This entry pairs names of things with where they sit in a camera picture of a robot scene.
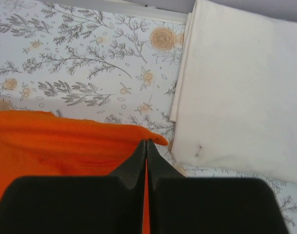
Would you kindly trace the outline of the orange t shirt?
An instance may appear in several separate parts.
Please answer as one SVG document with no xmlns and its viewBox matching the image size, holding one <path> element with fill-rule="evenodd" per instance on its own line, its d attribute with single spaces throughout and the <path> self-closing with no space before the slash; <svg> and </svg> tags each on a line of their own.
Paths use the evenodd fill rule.
<svg viewBox="0 0 297 234">
<path fill-rule="evenodd" d="M 114 234 L 109 174 L 150 139 L 168 144 L 137 125 L 0 111 L 0 234 Z M 146 176 L 141 234 L 150 232 Z"/>
</svg>

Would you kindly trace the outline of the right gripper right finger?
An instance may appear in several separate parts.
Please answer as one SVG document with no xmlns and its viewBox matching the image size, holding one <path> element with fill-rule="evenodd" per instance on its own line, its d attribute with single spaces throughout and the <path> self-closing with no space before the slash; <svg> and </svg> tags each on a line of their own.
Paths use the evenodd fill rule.
<svg viewBox="0 0 297 234">
<path fill-rule="evenodd" d="M 151 139 L 146 144 L 150 233 L 163 234 L 167 224 L 163 215 L 170 211 L 166 201 L 166 195 L 171 191 L 169 185 L 177 179 L 184 179 L 184 176 L 160 155 Z"/>
</svg>

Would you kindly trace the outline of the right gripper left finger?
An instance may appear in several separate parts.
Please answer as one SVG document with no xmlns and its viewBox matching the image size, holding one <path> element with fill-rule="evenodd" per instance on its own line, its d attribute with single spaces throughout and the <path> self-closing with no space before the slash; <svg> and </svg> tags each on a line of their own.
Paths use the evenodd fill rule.
<svg viewBox="0 0 297 234">
<path fill-rule="evenodd" d="M 141 140 L 134 152 L 109 177 L 117 181 L 114 191 L 115 234 L 140 234 L 143 230 L 146 141 Z"/>
</svg>

